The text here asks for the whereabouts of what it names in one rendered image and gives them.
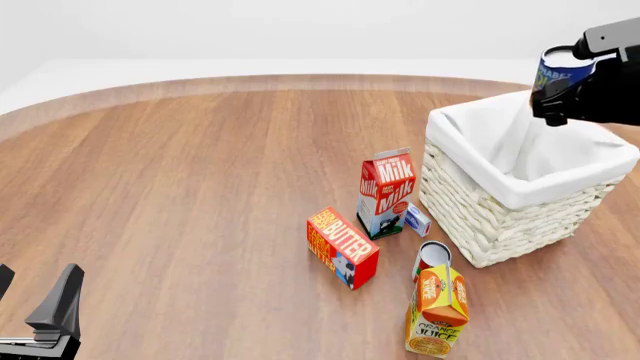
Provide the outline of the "blue alphabet soup tin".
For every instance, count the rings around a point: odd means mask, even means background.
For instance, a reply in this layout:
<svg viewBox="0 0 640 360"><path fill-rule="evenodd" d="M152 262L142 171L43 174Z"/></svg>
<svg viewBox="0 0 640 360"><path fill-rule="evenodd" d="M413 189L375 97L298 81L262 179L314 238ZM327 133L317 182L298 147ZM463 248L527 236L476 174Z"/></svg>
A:
<svg viewBox="0 0 640 360"><path fill-rule="evenodd" d="M532 92L551 92L566 89L592 74L596 59L577 59L572 45L559 45L540 55Z"/></svg>

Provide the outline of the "red and orange butter box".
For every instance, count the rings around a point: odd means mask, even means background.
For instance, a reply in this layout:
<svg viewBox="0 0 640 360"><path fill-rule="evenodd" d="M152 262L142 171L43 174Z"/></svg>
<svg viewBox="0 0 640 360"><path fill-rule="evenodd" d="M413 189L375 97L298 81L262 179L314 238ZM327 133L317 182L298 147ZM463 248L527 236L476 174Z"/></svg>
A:
<svg viewBox="0 0 640 360"><path fill-rule="evenodd" d="M380 248L331 206L308 218L306 229L309 250L351 290L376 274Z"/></svg>

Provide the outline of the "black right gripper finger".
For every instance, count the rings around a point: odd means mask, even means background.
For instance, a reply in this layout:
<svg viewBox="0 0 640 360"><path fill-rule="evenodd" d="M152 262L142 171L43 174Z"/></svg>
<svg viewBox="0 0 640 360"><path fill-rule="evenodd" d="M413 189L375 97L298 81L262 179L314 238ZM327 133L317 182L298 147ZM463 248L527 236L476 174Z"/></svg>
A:
<svg viewBox="0 0 640 360"><path fill-rule="evenodd" d="M533 91L530 97L533 116L543 119L550 127L567 125L570 119L584 120L578 98L583 83L583 80L571 83L568 77L564 77L551 80Z"/></svg>

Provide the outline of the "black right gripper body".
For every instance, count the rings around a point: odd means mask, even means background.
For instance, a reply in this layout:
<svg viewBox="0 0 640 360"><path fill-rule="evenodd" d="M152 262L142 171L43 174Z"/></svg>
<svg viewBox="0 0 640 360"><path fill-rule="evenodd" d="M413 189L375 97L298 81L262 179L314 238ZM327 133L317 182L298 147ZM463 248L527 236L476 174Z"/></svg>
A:
<svg viewBox="0 0 640 360"><path fill-rule="evenodd" d="M640 61L617 58L597 62L581 83L576 119L640 126Z"/></svg>

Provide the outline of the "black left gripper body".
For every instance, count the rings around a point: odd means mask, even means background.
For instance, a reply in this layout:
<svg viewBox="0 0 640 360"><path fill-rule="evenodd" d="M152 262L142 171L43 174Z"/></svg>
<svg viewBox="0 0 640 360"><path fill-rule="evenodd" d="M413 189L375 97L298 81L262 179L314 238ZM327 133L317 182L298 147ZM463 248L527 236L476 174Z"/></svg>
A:
<svg viewBox="0 0 640 360"><path fill-rule="evenodd" d="M0 338L0 360L74 360L81 342L71 335L54 340Z"/></svg>

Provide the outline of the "white wicker basket with lining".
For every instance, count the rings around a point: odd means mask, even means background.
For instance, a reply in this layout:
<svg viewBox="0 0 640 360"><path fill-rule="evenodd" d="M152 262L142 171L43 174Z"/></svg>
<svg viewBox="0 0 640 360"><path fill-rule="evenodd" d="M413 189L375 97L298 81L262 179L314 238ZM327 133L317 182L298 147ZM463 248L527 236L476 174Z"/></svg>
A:
<svg viewBox="0 0 640 360"><path fill-rule="evenodd" d="M640 160L600 125L547 125L524 91L432 110L425 140L420 201L478 268L571 236Z"/></svg>

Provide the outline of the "small blue and white box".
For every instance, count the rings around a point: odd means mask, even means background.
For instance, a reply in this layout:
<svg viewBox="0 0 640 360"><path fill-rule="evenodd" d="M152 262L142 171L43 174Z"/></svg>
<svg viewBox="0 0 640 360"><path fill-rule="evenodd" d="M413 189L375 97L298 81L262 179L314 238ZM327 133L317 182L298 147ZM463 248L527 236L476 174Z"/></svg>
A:
<svg viewBox="0 0 640 360"><path fill-rule="evenodd" d="M409 225L420 237L428 235L431 229L432 221L413 203L408 203L405 223Z"/></svg>

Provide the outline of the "red tin with silver lid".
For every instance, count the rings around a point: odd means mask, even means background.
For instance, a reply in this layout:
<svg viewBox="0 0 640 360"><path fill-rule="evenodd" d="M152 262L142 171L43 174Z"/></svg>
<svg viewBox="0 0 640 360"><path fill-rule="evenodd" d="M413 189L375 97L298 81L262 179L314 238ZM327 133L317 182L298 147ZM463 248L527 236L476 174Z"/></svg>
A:
<svg viewBox="0 0 640 360"><path fill-rule="evenodd" d="M412 269L412 281L418 281L420 272L425 269L431 269L436 266L446 264L451 265L452 254L449 248L441 242L427 241L424 242L418 251L414 266Z"/></svg>

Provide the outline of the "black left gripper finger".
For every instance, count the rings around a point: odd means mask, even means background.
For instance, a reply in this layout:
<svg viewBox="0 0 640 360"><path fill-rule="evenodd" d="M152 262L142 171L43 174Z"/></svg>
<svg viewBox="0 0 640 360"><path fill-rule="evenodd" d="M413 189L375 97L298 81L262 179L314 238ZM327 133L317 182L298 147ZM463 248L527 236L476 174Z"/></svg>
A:
<svg viewBox="0 0 640 360"><path fill-rule="evenodd" d="M80 338L79 303L85 272L75 263L62 272L43 302L26 318L34 338Z"/></svg>
<svg viewBox="0 0 640 360"><path fill-rule="evenodd" d="M12 269L10 269L5 264L0 263L0 300L9 289L14 276L15 272Z"/></svg>

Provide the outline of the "red and white milk carton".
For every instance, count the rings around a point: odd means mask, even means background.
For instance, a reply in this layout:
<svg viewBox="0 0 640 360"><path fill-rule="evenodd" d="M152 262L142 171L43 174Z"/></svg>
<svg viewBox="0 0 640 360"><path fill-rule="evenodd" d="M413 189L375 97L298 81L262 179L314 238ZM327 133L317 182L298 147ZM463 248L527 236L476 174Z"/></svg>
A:
<svg viewBox="0 0 640 360"><path fill-rule="evenodd" d="M403 230L415 185L409 147L377 153L362 163L357 218L370 239Z"/></svg>

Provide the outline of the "yellow orange juice carton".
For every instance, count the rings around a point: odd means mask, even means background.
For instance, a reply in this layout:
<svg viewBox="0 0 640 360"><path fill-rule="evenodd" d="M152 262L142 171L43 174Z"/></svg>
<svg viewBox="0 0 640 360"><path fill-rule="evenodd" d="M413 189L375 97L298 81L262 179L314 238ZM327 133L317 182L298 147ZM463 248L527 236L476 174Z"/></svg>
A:
<svg viewBox="0 0 640 360"><path fill-rule="evenodd" d="M446 264L422 270L406 312L406 350L444 359L468 321L464 277Z"/></svg>

